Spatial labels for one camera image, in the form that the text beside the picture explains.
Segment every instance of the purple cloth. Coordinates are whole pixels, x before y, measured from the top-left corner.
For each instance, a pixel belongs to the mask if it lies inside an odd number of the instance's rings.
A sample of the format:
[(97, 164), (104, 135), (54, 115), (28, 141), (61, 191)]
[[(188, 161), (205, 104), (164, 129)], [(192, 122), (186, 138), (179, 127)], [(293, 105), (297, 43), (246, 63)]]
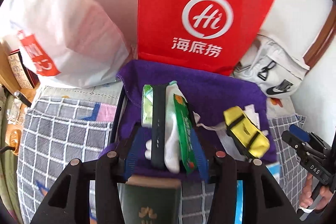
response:
[[(253, 104), (255, 111), (259, 113), (260, 129), (269, 131), (266, 118), (267, 97), (255, 83), (202, 70), (144, 60), (130, 61), (119, 71), (117, 77), (123, 81), (126, 95), (129, 99), (118, 128), (120, 139), (127, 138), (134, 124), (141, 121), (143, 86), (145, 84), (165, 84), (173, 80), (177, 81), (177, 85), (194, 112), (200, 115), (201, 120), (199, 122), (207, 126), (215, 126), (224, 121), (224, 110), (233, 106), (239, 106), (244, 109), (245, 106)], [(200, 128), (200, 130), (218, 150), (223, 150), (215, 131), (208, 131), (204, 128)], [(135, 174), (186, 178), (185, 174), (173, 174), (169, 171), (152, 169), (150, 161), (144, 157), (145, 143), (151, 138), (151, 130), (143, 128), (141, 129), (141, 134), (143, 134), (143, 140), (139, 143), (141, 149), (139, 149)], [(262, 160), (265, 163), (271, 163), (277, 161), (276, 147), (271, 134), (268, 134), (267, 138), (270, 142), (270, 148)], [(109, 145), (101, 154), (103, 155), (113, 150), (115, 146), (115, 144)], [(198, 172), (193, 172), (188, 179), (199, 179)]]

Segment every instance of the checkered tablecloth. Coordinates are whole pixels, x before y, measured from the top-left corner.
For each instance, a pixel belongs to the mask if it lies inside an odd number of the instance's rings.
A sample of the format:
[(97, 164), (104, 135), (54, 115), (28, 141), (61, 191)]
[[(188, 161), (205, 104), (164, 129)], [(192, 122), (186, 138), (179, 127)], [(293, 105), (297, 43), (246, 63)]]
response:
[[(96, 160), (108, 144), (112, 122), (84, 121), (95, 103), (41, 98), (28, 110), (20, 143), (17, 188), (24, 223), (30, 223), (46, 192), (73, 158)], [(95, 215), (95, 185), (90, 184)]]
[[(280, 186), (295, 210), (298, 209), (299, 195), (305, 183), (307, 171), (299, 165), (295, 150), (281, 140), (282, 132), (292, 124), (302, 128), (305, 117), (291, 115), (269, 119), (269, 129), (277, 147), (278, 161), (281, 165)], [(214, 184), (202, 182), (182, 183), (179, 224), (205, 224), (208, 220)]]

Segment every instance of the person's hand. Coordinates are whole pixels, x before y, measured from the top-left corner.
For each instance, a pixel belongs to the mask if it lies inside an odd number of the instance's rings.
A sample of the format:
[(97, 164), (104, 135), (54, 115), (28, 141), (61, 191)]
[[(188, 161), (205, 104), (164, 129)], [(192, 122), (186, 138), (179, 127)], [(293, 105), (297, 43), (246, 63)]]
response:
[[(312, 193), (312, 182), (313, 182), (313, 175), (308, 174), (306, 178), (306, 182), (304, 187), (302, 188), (302, 192), (300, 195), (300, 206), (303, 208), (308, 208), (310, 205), (313, 204), (313, 199), (311, 198)], [(333, 193), (329, 190), (328, 186), (322, 186), (320, 189), (320, 195), (323, 197), (319, 204), (316, 205), (315, 210), (323, 209), (328, 202), (331, 200)]]

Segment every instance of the red haidilao bag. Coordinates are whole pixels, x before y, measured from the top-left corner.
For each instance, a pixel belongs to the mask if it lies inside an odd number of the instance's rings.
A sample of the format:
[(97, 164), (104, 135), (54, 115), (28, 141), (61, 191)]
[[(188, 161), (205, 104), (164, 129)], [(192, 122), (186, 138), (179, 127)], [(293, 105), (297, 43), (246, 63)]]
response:
[(273, 0), (139, 0), (139, 59), (229, 75)]

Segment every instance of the silver screw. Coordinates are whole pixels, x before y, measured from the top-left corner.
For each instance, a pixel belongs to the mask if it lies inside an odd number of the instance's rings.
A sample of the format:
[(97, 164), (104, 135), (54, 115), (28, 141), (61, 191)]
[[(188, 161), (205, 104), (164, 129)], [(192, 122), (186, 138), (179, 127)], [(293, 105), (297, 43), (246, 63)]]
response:
[(107, 153), (107, 157), (109, 157), (109, 158), (114, 158), (116, 155), (117, 155), (117, 152), (115, 152), (115, 151), (110, 151), (110, 152)]
[(257, 165), (257, 166), (260, 166), (260, 165), (263, 164), (263, 163), (261, 162), (261, 160), (259, 160), (259, 159), (254, 159), (254, 160), (253, 160), (253, 163), (254, 163), (254, 165)]
[(72, 165), (72, 166), (75, 166), (75, 165), (77, 165), (79, 163), (79, 159), (72, 159), (71, 161), (70, 161), (70, 164)]
[(224, 151), (217, 151), (216, 156), (218, 158), (224, 158), (226, 156), (226, 153)]

